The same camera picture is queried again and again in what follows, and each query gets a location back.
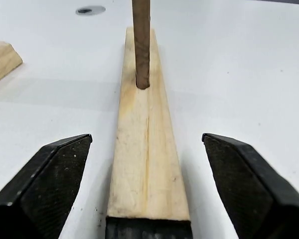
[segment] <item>wood edge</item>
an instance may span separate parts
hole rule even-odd
[[[23,63],[10,43],[0,42],[0,80]]]

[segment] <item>wooden block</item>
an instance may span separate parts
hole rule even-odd
[[[0,79],[22,63],[22,59],[9,43],[0,41]]]
[[[132,0],[134,46],[136,57],[136,86],[150,86],[150,0]]]
[[[150,55],[150,87],[140,90],[135,78],[134,34],[128,28],[108,217],[190,224],[153,30]]]

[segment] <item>drilled hole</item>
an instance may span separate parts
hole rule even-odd
[[[85,13],[88,13],[88,12],[91,12],[92,9],[89,9],[89,8],[81,8],[81,9],[78,9],[78,13],[80,14],[85,14]]]
[[[105,7],[103,6],[85,6],[78,8],[76,10],[77,15],[85,15],[85,16],[92,16],[92,15],[98,15],[103,12],[105,12]]]

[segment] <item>textured rubber pad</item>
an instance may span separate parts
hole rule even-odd
[[[89,134],[42,147],[0,192],[0,239],[57,239],[80,182]]]
[[[105,239],[192,239],[190,221],[106,219]]]
[[[299,238],[299,193],[250,145],[204,134],[220,198],[240,239]]]

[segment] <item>white workbench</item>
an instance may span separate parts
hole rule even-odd
[[[91,4],[107,10],[75,14]],[[299,190],[299,5],[152,0],[151,23],[193,234],[235,239],[201,136],[251,144]],[[62,239],[104,236],[130,25],[131,0],[0,1],[0,40],[24,60],[0,81],[0,190],[41,146],[82,133],[93,137]]]

